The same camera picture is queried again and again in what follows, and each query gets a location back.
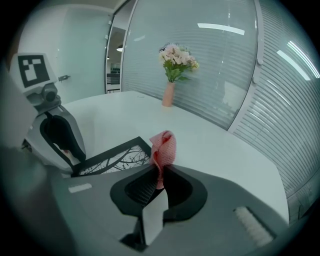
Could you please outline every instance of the pink vase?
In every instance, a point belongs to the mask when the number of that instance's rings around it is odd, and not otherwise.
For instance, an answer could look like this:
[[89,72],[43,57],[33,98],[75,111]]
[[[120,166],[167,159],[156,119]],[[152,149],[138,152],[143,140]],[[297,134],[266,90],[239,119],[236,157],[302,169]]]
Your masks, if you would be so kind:
[[175,83],[168,82],[166,85],[166,88],[164,90],[164,95],[163,95],[163,99],[162,99],[162,106],[171,107],[172,102],[174,100],[174,95],[175,95]]

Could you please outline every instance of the white brush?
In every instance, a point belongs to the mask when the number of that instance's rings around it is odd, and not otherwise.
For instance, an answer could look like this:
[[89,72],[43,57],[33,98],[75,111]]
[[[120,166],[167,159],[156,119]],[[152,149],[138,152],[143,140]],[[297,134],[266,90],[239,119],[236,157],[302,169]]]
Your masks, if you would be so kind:
[[238,207],[234,210],[235,215],[243,224],[248,235],[254,240],[258,247],[270,243],[274,238],[247,209],[247,207]]

